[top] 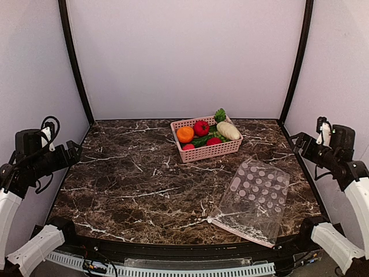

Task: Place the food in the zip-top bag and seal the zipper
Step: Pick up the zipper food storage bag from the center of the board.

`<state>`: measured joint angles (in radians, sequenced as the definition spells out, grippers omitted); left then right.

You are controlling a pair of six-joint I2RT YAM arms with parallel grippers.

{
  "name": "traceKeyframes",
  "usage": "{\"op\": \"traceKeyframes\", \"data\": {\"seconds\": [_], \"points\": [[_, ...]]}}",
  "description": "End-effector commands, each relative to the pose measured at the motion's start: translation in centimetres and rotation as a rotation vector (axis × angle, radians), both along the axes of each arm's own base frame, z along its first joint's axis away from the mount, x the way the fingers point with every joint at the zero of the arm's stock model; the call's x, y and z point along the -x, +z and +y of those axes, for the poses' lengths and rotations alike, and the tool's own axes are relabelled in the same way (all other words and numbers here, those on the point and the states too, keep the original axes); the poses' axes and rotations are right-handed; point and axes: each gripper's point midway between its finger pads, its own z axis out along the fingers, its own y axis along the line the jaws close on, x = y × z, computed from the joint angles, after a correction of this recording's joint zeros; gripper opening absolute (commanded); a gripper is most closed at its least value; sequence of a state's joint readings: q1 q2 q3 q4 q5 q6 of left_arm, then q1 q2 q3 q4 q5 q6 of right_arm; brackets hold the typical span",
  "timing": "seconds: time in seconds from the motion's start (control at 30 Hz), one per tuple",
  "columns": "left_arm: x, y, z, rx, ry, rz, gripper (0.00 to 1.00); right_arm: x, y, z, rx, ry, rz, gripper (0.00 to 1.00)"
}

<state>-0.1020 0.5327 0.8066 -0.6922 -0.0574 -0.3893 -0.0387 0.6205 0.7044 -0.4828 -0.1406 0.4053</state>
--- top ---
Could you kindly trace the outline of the white toy radish with leaves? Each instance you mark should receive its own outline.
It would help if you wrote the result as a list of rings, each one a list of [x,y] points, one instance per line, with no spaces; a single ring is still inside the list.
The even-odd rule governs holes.
[[[240,139],[240,132],[237,130],[237,128],[226,121],[227,115],[225,113],[225,110],[223,108],[218,109],[215,112],[214,120],[217,122],[216,128],[217,131],[225,138],[229,140],[238,140]]]

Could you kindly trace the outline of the clear zip top bag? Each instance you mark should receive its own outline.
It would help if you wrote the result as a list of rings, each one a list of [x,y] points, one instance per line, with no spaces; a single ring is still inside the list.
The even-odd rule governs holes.
[[[290,175],[277,167],[245,160],[208,222],[238,237],[273,248],[284,216],[289,181]]]

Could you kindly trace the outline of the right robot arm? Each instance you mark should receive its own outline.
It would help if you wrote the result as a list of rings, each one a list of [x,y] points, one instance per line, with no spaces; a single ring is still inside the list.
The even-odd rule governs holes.
[[[353,158],[355,131],[319,117],[316,132],[318,137],[303,132],[291,136],[293,151],[316,169],[325,170],[315,173],[315,180],[329,175],[337,182],[340,198],[351,208],[363,244],[356,246],[330,220],[314,216],[303,221],[297,246],[319,246],[334,260],[342,276],[368,276],[368,168]]]

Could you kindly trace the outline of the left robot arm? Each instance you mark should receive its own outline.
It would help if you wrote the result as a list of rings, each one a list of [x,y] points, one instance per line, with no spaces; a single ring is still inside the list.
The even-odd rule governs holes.
[[[28,189],[43,193],[50,183],[41,185],[41,178],[53,178],[55,172],[80,161],[79,144],[69,140],[65,145],[54,145],[60,126],[59,120],[49,115],[40,128],[17,132],[15,150],[1,166],[1,276],[30,276],[56,248],[76,240],[73,221],[55,216],[21,248],[5,252],[10,228]]]

